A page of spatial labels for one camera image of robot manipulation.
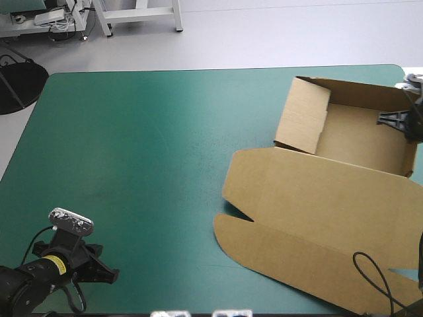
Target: open cardboard box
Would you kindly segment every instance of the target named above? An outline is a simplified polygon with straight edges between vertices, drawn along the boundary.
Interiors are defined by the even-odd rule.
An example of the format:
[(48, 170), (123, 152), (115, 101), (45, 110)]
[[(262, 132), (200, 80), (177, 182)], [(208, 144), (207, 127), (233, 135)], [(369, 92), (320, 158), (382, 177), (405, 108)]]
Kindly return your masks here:
[[(234, 154), (224, 198), (252, 219), (219, 214), (222, 249), (240, 264), (362, 314), (389, 313), (386, 297), (356, 271), (352, 254), (381, 266), (393, 296), (421, 299), (416, 269), (423, 188), (412, 173), (415, 142), (377, 125), (380, 112), (408, 110), (396, 88), (296, 77), (275, 147)], [(363, 270), (378, 283), (368, 261)]]

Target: black cable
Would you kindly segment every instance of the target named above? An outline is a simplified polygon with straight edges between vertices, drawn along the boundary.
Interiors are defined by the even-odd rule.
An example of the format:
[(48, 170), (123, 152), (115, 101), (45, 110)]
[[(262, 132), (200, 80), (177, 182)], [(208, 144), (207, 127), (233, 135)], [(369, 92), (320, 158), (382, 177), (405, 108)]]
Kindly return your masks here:
[[(363, 270), (360, 268), (360, 266), (357, 263), (357, 256), (364, 256), (366, 257), (368, 260), (370, 260), (370, 262), (373, 264), (373, 266), (375, 267), (375, 269), (377, 270), (377, 272), (379, 273), (379, 275), (381, 276), (382, 280), (383, 280), (383, 284), (385, 284), (385, 288), (387, 290), (387, 292), (385, 292), (383, 289), (381, 289), (379, 286), (376, 285), (375, 282), (373, 282), (364, 272)], [(397, 304), (398, 306), (400, 306), (402, 309), (404, 309), (405, 311), (409, 312), (410, 314), (416, 316), (416, 317), (421, 317), (419, 314), (416, 314), (415, 312), (413, 312), (411, 309), (409, 309), (407, 306), (405, 306), (403, 303), (401, 303), (399, 300), (397, 300), (396, 298), (394, 298), (391, 294), (391, 290), (388, 286), (388, 282), (383, 274), (383, 272), (381, 271), (381, 269), (379, 268), (379, 266), (376, 264), (375, 260), (373, 260), (368, 254), (364, 253), (364, 252), (356, 252), (353, 254), (352, 256), (352, 261), (354, 263), (354, 266), (356, 267), (358, 273), (360, 273), (360, 275), (362, 277), (364, 277), (364, 279), (369, 282), (369, 284), (371, 286), (373, 286), (376, 290), (378, 290), (380, 293), (384, 294), (388, 299), (389, 299), (389, 305), (391, 307), (391, 316), (394, 315), (394, 308), (393, 308), (393, 303)]]
[(31, 250), (31, 246), (32, 246), (32, 244), (34, 243), (35, 239), (37, 239), (37, 238), (38, 238), (38, 236), (39, 236), (40, 234), (42, 234), (44, 231), (47, 231), (47, 230), (50, 230), (50, 229), (53, 229), (53, 226), (46, 227), (46, 228), (44, 228), (44, 229), (42, 229), (42, 230), (40, 230), (40, 231), (38, 231), (38, 232), (37, 232), (37, 234), (36, 234), (36, 235), (34, 236), (34, 238), (31, 240), (31, 242), (30, 242), (30, 244), (29, 244), (28, 248), (26, 249), (26, 252), (25, 252), (24, 258), (22, 259), (22, 262), (20, 263), (21, 265), (23, 265), (23, 264), (25, 263), (26, 257), (28, 256), (28, 253), (29, 253), (29, 251)]
[(91, 35), (91, 32), (94, 30), (94, 27), (95, 27), (95, 22), (97, 21), (97, 19), (96, 19), (96, 17), (95, 17), (95, 10), (94, 10), (94, 22), (93, 22), (93, 26), (90, 28), (90, 30), (88, 31), (88, 33), (87, 34), (85, 34), (85, 36), (90, 36)]
[(423, 290), (423, 233), (418, 243), (418, 288)]
[(75, 290), (78, 293), (79, 300), (81, 301), (81, 308), (82, 309), (77, 308), (76, 305), (73, 303), (71, 292), (69, 292), (69, 289), (66, 286), (58, 287), (58, 289), (61, 289), (65, 293), (66, 298), (67, 298), (67, 303), (68, 303), (70, 309), (72, 310), (72, 312), (74, 312), (75, 314), (82, 314), (87, 310), (87, 302), (85, 300), (84, 294), (82, 293), (82, 290), (81, 290), (79, 284), (73, 283), (73, 282), (72, 282), (72, 284), (73, 284), (73, 286), (75, 287)]

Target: yellow label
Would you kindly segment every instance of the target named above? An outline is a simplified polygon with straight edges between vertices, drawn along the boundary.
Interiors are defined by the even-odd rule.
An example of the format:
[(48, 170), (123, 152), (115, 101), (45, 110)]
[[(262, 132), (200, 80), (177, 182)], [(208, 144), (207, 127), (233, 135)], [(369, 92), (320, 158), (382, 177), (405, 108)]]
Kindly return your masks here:
[(47, 260), (52, 261), (58, 267), (60, 275), (63, 275), (64, 273), (66, 273), (66, 265), (57, 256), (51, 256), (51, 255), (50, 256), (43, 256), (43, 259), (47, 259)]

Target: green table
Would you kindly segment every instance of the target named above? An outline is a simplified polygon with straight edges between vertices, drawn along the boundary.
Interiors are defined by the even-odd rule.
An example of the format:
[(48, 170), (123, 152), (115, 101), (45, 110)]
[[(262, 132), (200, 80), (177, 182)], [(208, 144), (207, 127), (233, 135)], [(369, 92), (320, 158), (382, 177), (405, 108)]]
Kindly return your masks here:
[[(95, 222), (87, 240), (121, 270), (114, 285), (83, 285), (89, 312), (252, 308), (340, 312), (245, 269), (213, 235), (221, 188), (238, 149), (271, 147), (296, 75), (381, 85), (394, 65), (66, 73), (53, 75), (0, 182), (0, 254), (20, 262), (56, 206)], [(415, 179), (423, 180), (417, 170)], [(68, 311), (63, 293), (43, 310)]]

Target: gray floor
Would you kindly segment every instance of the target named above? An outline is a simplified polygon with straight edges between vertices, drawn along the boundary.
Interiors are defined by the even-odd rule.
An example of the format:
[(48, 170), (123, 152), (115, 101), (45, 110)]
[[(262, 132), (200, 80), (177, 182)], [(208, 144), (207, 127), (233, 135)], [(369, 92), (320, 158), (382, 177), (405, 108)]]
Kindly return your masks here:
[[(88, 42), (45, 35), (13, 47), (49, 73), (394, 63), (423, 67), (423, 0), (180, 0), (184, 32), (171, 20), (98, 23)], [(151, 0), (164, 5), (166, 0)], [(131, 0), (106, 1), (110, 8)], [(91, 15), (89, 28), (93, 25)], [(32, 107), (0, 116), (0, 176)]]

